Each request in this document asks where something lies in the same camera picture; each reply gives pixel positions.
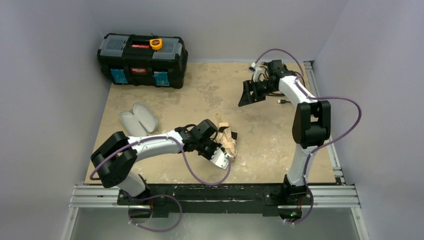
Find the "beige umbrella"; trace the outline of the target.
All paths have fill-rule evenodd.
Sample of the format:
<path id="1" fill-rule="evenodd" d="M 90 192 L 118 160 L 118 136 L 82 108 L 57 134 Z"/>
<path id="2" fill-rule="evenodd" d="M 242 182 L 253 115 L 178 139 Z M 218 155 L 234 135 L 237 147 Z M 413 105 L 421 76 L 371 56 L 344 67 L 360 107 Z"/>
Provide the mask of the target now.
<path id="1" fill-rule="evenodd" d="M 230 159 L 234 161 L 238 156 L 236 150 L 238 133 L 232 129 L 229 122 L 223 121 L 219 113 L 215 114 L 217 121 L 216 141 L 222 145 L 224 152 L 229 154 Z"/>

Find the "grey umbrella case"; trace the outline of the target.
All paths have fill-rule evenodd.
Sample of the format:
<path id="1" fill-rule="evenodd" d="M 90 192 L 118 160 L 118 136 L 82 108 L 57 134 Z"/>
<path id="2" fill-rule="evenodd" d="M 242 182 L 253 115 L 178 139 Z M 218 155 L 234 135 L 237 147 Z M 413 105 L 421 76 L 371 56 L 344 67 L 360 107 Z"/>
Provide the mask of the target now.
<path id="1" fill-rule="evenodd" d="M 153 113 L 140 102 L 136 102 L 130 111 L 121 112 L 119 119 L 133 137 L 146 137 L 155 132 L 159 125 Z"/>

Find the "black plastic toolbox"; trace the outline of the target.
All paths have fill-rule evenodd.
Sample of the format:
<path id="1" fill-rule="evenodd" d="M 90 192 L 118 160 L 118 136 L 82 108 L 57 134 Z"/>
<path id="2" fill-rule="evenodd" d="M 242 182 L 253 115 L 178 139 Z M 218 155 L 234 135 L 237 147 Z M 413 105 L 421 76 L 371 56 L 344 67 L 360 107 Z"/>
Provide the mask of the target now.
<path id="1" fill-rule="evenodd" d="M 161 38 L 163 47 L 153 50 L 149 40 Z M 107 34 L 97 50 L 102 74 L 114 85 L 181 89 L 187 70 L 188 51 L 179 36 Z"/>

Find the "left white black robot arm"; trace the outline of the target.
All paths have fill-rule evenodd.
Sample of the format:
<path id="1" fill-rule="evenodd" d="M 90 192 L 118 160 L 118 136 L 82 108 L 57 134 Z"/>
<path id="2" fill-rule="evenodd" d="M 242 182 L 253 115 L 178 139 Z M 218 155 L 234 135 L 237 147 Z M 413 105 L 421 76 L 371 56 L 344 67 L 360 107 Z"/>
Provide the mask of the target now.
<path id="1" fill-rule="evenodd" d="M 217 136 L 218 128 L 209 119 L 143 137 L 117 131 L 91 155 L 94 169 L 89 178 L 101 181 L 104 188 L 118 187 L 129 197 L 145 198 L 149 189 L 145 179 L 132 172 L 135 163 L 166 154 L 182 154 L 186 160 L 186 153 L 197 152 L 226 170 L 230 165 L 229 157 L 222 144 L 216 141 Z"/>

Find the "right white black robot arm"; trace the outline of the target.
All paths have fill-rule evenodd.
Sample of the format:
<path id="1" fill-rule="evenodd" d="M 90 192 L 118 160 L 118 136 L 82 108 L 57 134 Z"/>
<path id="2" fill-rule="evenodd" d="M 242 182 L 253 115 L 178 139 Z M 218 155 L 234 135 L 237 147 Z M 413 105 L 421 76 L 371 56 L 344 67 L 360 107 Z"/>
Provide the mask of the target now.
<path id="1" fill-rule="evenodd" d="M 280 195 L 305 196 L 308 192 L 309 163 L 315 157 L 313 151 L 330 138 L 331 104 L 327 100 L 316 100 L 300 83 L 300 77 L 288 70 L 281 60 L 266 63 L 266 68 L 253 62 L 248 69 L 252 72 L 252 79 L 243 82 L 239 107 L 264 101 L 274 92 L 282 93 L 295 106 L 292 137 L 296 148 Z"/>

